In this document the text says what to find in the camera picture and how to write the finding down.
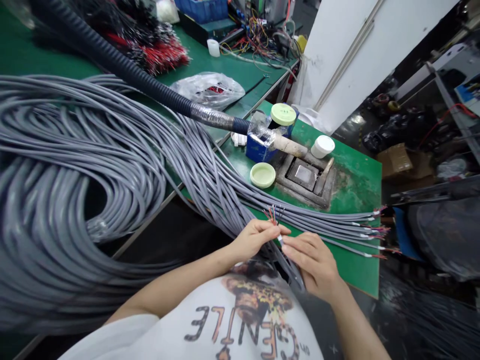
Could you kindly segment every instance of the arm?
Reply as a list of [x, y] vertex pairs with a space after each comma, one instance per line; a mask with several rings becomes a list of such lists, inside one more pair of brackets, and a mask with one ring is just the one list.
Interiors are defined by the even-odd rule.
[[330, 304], [346, 359], [390, 359], [340, 277], [330, 249], [317, 234], [283, 236], [283, 252], [299, 267], [309, 293]]
[[250, 221], [229, 245], [153, 280], [127, 300], [105, 325], [138, 314], [165, 316], [193, 290], [226, 274], [236, 263], [247, 261], [280, 233], [290, 234], [290, 230], [269, 221]]

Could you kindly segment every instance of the finger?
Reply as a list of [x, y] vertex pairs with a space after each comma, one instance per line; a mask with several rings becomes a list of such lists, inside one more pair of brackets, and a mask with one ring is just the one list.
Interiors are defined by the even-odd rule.
[[274, 226], [272, 224], [271, 227], [268, 229], [255, 234], [251, 235], [252, 239], [254, 239], [256, 242], [259, 242], [260, 244], [265, 244], [269, 240], [276, 239], [280, 235], [280, 227], [279, 226]]
[[310, 274], [315, 273], [315, 269], [319, 266], [319, 263], [312, 259], [310, 256], [304, 254], [303, 252], [298, 251], [297, 249], [289, 246], [283, 245], [281, 250], [285, 255], [292, 259], [299, 267], [304, 269]]
[[309, 242], [303, 241], [299, 237], [282, 236], [282, 239], [285, 244], [297, 249], [299, 252], [310, 256], [314, 260], [320, 260], [319, 250]]
[[330, 253], [329, 247], [327, 245], [325, 245], [325, 243], [322, 241], [320, 236], [316, 233], [304, 232], [304, 233], [298, 235], [297, 239], [301, 239], [302, 241], [305, 241], [305, 242], [309, 243], [314, 248], [320, 250], [322, 253], [325, 252], [325, 251]]
[[283, 225], [278, 225], [280, 227], [280, 232], [282, 235], [288, 235], [292, 233], [292, 230], [290, 230], [288, 227], [283, 226]]
[[258, 219], [250, 220], [248, 224], [251, 224], [252, 228], [258, 233], [261, 233], [262, 231], [273, 228], [275, 226], [274, 223], [271, 221], [264, 221]]

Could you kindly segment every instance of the white plastic container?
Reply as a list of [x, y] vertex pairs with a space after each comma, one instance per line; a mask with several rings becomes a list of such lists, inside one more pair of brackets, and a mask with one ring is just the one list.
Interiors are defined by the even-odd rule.
[[315, 143], [311, 147], [311, 154], [317, 159], [323, 159], [335, 149], [335, 142], [326, 135], [320, 135], [316, 138]]
[[208, 45], [208, 52], [210, 53], [210, 55], [215, 58], [220, 57], [220, 45], [217, 40], [208, 39], [206, 41], [206, 44]]

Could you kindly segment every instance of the gray cable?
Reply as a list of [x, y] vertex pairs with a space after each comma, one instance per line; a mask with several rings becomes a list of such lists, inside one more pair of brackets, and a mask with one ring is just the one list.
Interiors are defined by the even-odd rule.
[[[167, 118], [124, 95], [132, 91], [112, 75], [0, 76], [0, 330], [90, 331], [152, 279], [180, 266], [183, 259], [121, 263], [95, 244], [135, 231], [158, 211], [168, 184], [232, 238], [254, 218], [247, 206], [276, 205], [283, 222], [370, 256], [340, 241], [375, 247], [365, 242], [373, 230], [354, 225], [375, 213], [327, 214], [264, 193], [234, 169], [203, 125], [169, 109]], [[92, 181], [106, 201], [85, 219]], [[263, 252], [278, 261], [292, 286], [304, 289], [298, 269], [276, 245]]]

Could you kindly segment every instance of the green tabletop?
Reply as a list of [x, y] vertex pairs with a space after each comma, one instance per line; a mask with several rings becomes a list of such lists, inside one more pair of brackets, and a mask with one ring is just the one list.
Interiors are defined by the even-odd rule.
[[[162, 74], [158, 80], [170, 86], [175, 81], [184, 79], [201, 72], [223, 73], [237, 81], [245, 91], [251, 89], [264, 75], [267, 75], [254, 90], [244, 96], [227, 113], [240, 118], [249, 114], [252, 108], [266, 94], [272, 86], [286, 74], [285, 69], [274, 69], [237, 59], [231, 55], [212, 57], [208, 49], [188, 36], [179, 25], [174, 29], [182, 45], [188, 50], [191, 62], [188, 66], [181, 66], [167, 74]], [[0, 72], [8, 75], [48, 74], [73, 79], [83, 79], [102, 72], [86, 58], [63, 52], [51, 51], [35, 46], [32, 42], [32, 32], [17, 18], [0, 4]], [[145, 99], [155, 110], [159, 105]], [[210, 134], [216, 141], [220, 141], [227, 134], [225, 130], [209, 128]]]
[[[266, 114], [270, 113], [271, 108], [272, 104], [267, 101], [263, 101], [258, 107]], [[297, 121], [291, 138], [310, 148], [315, 139], [322, 134], [310, 125]], [[328, 212], [332, 214], [366, 213], [373, 211], [375, 208], [380, 208], [382, 201], [382, 165], [335, 139], [333, 141], [335, 141], [335, 150], [332, 153], [335, 158], [334, 164], [344, 175], [337, 177], [337, 190], [332, 195]], [[255, 162], [245, 156], [245, 147], [235, 147], [232, 141], [226, 141], [221, 149], [245, 180], [250, 182], [250, 169]], [[283, 192], [275, 184], [264, 191], [290, 204], [308, 208], [306, 204]], [[262, 212], [254, 209], [250, 210], [257, 218], [266, 220]], [[375, 224], [378, 225], [379, 223], [380, 220], [376, 220]], [[301, 233], [292, 226], [286, 226], [292, 230], [292, 236]], [[342, 240], [336, 241], [369, 254], [378, 254], [378, 251], [372, 248]], [[335, 257], [341, 277], [355, 288], [377, 298], [379, 293], [379, 259], [363, 257], [329, 243], [327, 245]]]

